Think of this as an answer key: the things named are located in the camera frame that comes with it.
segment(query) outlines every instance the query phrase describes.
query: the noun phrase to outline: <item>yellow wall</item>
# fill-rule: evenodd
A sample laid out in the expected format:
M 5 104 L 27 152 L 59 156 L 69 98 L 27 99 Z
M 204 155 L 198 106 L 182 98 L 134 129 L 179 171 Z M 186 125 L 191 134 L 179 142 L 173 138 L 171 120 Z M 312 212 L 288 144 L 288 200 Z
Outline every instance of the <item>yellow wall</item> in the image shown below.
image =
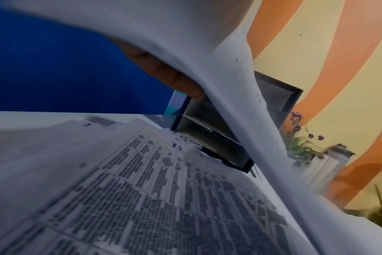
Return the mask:
M 247 39 L 256 71 L 304 90 L 295 110 L 325 136 L 317 144 L 357 154 L 329 198 L 374 204 L 371 185 L 382 186 L 382 0 L 263 0 Z

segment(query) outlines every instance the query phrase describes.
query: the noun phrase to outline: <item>newspaper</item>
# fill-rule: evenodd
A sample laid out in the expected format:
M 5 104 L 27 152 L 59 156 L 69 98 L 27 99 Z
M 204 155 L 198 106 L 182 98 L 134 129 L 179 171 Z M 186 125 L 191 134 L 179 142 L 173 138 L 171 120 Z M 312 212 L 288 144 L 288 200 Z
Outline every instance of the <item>newspaper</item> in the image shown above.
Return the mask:
M 101 138 L 51 146 L 46 162 L 41 151 L 10 159 L 32 163 L 9 165 L 20 172 L 0 181 L 0 255 L 301 254 L 298 234 L 245 173 L 181 135 L 141 120 L 108 130 L 76 121 L 32 138 L 42 144 L 73 124 L 78 140 L 91 125 Z
M 335 217 L 290 171 L 284 144 L 256 84 L 245 29 L 241 28 L 252 0 L 0 3 L 11 10 L 127 41 L 185 73 L 204 89 L 319 254 L 376 252 L 341 227 L 343 219 Z

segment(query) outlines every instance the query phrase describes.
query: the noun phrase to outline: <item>hand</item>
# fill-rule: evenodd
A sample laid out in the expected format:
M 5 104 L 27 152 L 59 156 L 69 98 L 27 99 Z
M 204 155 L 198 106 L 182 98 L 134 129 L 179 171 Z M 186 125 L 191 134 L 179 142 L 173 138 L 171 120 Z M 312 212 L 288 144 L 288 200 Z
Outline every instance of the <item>hand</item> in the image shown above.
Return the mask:
M 124 54 L 145 73 L 155 77 L 167 87 L 185 93 L 196 100 L 204 97 L 204 91 L 196 82 L 157 57 L 120 40 L 111 39 L 111 41 L 118 45 Z

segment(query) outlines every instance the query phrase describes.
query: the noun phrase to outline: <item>purple flower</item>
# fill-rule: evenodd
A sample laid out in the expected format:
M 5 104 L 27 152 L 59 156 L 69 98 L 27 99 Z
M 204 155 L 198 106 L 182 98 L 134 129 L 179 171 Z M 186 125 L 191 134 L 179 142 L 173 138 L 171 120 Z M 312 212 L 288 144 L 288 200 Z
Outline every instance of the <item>purple flower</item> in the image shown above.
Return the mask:
M 295 112 L 292 112 L 292 116 L 294 118 L 301 118 L 302 117 L 302 115 L 300 113 L 295 113 Z
M 293 128 L 293 132 L 299 132 L 301 130 L 301 127 L 300 126 L 295 126 Z

